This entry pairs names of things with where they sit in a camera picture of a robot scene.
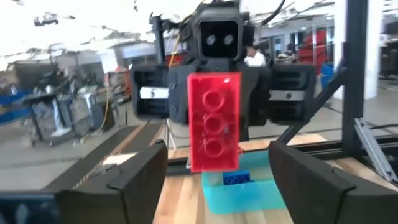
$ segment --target machine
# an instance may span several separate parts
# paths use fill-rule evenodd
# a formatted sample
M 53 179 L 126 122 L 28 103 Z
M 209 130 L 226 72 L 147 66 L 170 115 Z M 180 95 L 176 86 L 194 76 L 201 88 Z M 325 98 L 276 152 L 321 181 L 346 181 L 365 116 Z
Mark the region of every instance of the machine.
M 262 24 L 269 22 L 283 4 L 284 1 Z M 242 62 L 244 45 L 252 41 L 254 26 L 250 25 L 247 14 L 239 13 L 237 1 L 200 4 L 194 14 L 178 24 L 153 17 L 159 65 L 132 67 L 135 114 L 140 119 L 170 118 L 189 124 L 191 133 L 197 127 L 210 133 L 194 136 L 206 143 L 209 151 L 202 159 L 194 160 L 203 162 L 210 158 L 212 163 L 203 164 L 218 170 L 226 168 L 214 166 L 222 154 L 214 150 L 221 147 L 214 138 L 230 134 L 234 140 L 228 147 L 235 149 L 235 154 L 239 153 L 235 145 L 238 139 L 248 140 L 249 126 L 264 125 L 267 120 L 290 125 L 268 150 L 276 184 L 295 224 L 396 223 L 393 208 L 398 196 L 395 191 L 331 168 L 319 160 L 367 153 L 379 175 L 392 183 L 396 181 L 394 171 L 386 162 L 377 139 L 369 135 L 360 112 L 363 86 L 360 89 L 358 82 L 364 81 L 366 18 L 363 16 L 367 12 L 367 1 L 352 0 L 347 4 L 349 22 L 343 61 L 336 78 L 316 98 L 314 66 L 250 68 Z M 183 63 L 176 67 L 165 64 L 162 38 L 165 28 L 180 29 L 180 40 L 188 47 Z M 323 152 L 321 145 L 301 149 L 287 147 L 341 85 L 346 86 L 345 105 L 351 106 L 345 106 L 342 142 L 331 142 L 327 147 L 324 144 Z M 221 115 L 215 113 L 220 109 Z M 203 112 L 206 116 L 202 124 L 195 123 Z M 228 125 L 218 125 L 221 120 Z M 365 150 L 358 149 L 355 153 L 354 149 L 360 148 L 361 143 Z M 343 150 L 333 149 L 339 146 Z M 236 157 L 224 157 L 226 161 L 233 158 Z M 151 223 L 165 175 L 170 175 L 169 170 L 175 164 L 187 160 L 167 162 L 167 148 L 164 142 L 158 141 L 75 190 L 3 192 L 0 223 Z M 179 172 L 188 175 L 190 168 L 184 167 Z

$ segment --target person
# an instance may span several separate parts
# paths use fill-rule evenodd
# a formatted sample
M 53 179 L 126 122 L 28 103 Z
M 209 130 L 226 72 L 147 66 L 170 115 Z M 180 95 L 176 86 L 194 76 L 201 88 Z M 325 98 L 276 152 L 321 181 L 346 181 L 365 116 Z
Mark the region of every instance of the person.
M 255 45 L 246 47 L 246 58 L 244 62 L 249 66 L 266 66 L 266 56 L 264 56 Z

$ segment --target floor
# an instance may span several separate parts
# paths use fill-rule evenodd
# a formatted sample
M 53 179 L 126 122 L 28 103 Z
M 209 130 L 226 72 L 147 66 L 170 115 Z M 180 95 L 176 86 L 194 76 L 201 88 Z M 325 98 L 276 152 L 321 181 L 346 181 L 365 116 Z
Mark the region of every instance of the floor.
M 379 85 L 377 98 L 366 100 L 364 117 L 370 125 L 398 124 L 398 97 L 394 83 L 382 81 Z M 141 124 L 131 109 L 131 105 L 122 106 L 122 113 L 127 109 L 128 125 Z M 302 132 L 318 132 L 328 140 L 341 138 L 341 111 L 342 101 L 334 99 L 330 108 L 322 108 L 311 122 L 302 129 Z M 124 118 L 116 121 L 116 127 L 102 136 L 94 136 L 84 144 L 74 144 L 74 141 L 65 142 L 57 147 L 31 148 L 29 140 L 24 136 L 24 130 L 19 123 L 0 127 L 0 190 L 41 189 L 57 178 L 62 172 L 73 165 L 77 160 L 85 157 L 96 146 L 117 131 L 118 126 L 124 123 Z M 178 124 L 170 124 L 175 145 L 177 147 L 189 145 L 187 128 Z M 286 127 L 267 124 L 264 127 L 252 127 L 249 130 L 250 138 L 265 138 L 277 136 Z M 375 130 L 375 135 L 398 133 L 396 128 Z

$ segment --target black cable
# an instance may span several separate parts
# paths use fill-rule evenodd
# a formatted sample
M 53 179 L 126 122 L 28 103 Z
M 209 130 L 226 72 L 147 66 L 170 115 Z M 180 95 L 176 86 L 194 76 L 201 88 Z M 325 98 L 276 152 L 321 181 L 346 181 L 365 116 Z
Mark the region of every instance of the black cable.
M 282 2 L 279 4 L 278 8 L 269 17 L 267 17 L 263 21 L 261 21 L 261 25 L 264 26 L 267 23 L 269 23 L 271 20 L 273 20 L 273 18 L 275 18 L 275 16 L 280 13 L 280 10 L 284 6 L 284 4 L 285 4 L 285 0 L 282 0 Z

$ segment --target wooden table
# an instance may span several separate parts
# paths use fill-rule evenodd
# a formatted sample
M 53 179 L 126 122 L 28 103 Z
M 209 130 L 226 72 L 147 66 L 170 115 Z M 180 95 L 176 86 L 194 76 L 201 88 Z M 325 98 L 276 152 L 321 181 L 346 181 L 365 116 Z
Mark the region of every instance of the wooden table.
M 267 147 L 271 139 L 242 142 L 244 150 Z M 325 141 L 319 134 L 298 135 L 289 144 L 305 144 Z M 169 158 L 187 157 L 189 149 L 169 151 Z M 397 190 L 372 170 L 355 159 L 338 159 L 327 163 L 358 175 L 390 189 Z M 293 224 L 289 212 L 264 210 L 214 215 L 207 208 L 201 189 L 201 175 L 166 177 L 162 195 L 154 218 L 154 224 Z

